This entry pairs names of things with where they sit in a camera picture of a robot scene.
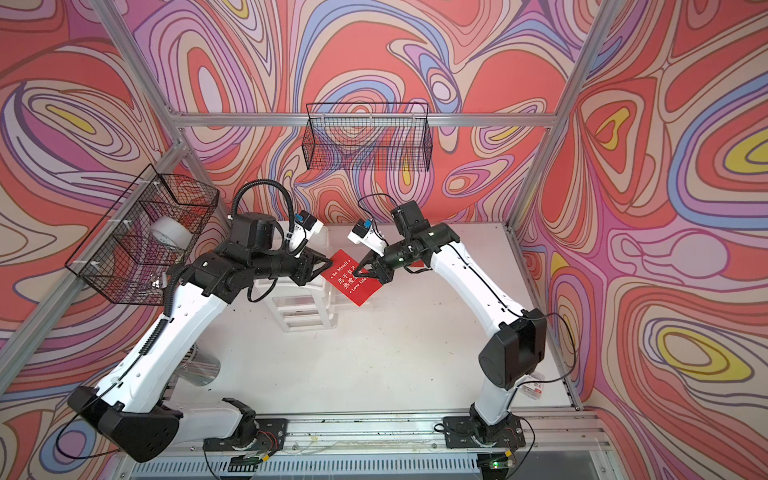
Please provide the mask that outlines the white plastic drawer organizer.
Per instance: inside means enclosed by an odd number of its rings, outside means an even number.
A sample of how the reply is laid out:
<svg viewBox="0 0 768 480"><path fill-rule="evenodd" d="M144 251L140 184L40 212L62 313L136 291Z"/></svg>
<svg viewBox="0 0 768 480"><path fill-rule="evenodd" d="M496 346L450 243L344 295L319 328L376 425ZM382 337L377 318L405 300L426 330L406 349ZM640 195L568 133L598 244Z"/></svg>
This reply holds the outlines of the white plastic drawer organizer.
<svg viewBox="0 0 768 480"><path fill-rule="evenodd" d="M328 244L324 228L323 234L312 239L306 248L324 249ZM330 330L337 325L331 286L326 280L322 285L297 286L290 279L281 278L264 304L284 333Z"/></svg>

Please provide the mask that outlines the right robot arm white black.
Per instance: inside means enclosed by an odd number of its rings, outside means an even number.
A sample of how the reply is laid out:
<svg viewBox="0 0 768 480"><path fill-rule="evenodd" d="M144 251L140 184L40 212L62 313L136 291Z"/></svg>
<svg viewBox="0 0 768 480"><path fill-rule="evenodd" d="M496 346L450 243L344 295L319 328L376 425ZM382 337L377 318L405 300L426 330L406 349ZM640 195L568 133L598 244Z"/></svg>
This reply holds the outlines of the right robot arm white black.
<svg viewBox="0 0 768 480"><path fill-rule="evenodd" d="M533 373L545 358L546 316L538 309L525 309L504 293L472 259L453 228L430 224L415 202L395 207L391 216L402 236L396 243L380 238L371 220L353 226L348 239L368 248L353 275L385 285L396 270L408 270L421 261L468 305L488 336L478 355L485 380L469 408L467 426L454 429L444 420L443 431L489 445L509 428L509 407L520 379Z"/></svg>

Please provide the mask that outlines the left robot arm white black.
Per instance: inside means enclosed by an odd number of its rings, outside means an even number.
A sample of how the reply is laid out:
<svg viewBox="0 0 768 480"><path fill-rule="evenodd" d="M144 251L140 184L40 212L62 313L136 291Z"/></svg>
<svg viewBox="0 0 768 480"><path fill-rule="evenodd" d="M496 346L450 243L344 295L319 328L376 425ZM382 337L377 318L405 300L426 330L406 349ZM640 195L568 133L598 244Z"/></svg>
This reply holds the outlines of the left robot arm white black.
<svg viewBox="0 0 768 480"><path fill-rule="evenodd" d="M295 215L273 246L277 220L266 214L236 214L230 236L192 264L173 270L163 311L139 343L96 386L77 387L68 406L132 460L143 463L169 446L221 442L249 450L261 429L255 412L234 398L185 407L163 402L166 387L199 336L256 281L288 278L304 286L332 262L309 247L323 223L306 211Z"/></svg>

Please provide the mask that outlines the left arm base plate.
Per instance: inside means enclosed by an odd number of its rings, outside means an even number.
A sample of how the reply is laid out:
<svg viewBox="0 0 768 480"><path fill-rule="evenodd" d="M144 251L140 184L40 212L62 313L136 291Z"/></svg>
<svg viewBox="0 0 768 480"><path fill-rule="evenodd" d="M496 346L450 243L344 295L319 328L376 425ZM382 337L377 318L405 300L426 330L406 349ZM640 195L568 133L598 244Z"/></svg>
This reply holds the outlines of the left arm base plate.
<svg viewBox="0 0 768 480"><path fill-rule="evenodd" d="M283 449L289 421L286 418L256 418L246 420L226 438L207 438L206 452L256 452L274 454Z"/></svg>

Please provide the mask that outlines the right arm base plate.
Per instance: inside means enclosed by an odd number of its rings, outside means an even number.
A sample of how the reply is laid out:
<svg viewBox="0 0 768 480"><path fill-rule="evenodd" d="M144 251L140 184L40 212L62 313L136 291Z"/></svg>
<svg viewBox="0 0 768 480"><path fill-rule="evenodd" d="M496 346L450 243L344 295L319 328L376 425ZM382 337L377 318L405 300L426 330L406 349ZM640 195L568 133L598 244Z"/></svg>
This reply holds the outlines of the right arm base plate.
<svg viewBox="0 0 768 480"><path fill-rule="evenodd" d="M433 430L444 436L448 449L505 448L515 452L526 445L520 420L509 414L494 425L486 425L480 417L447 416Z"/></svg>

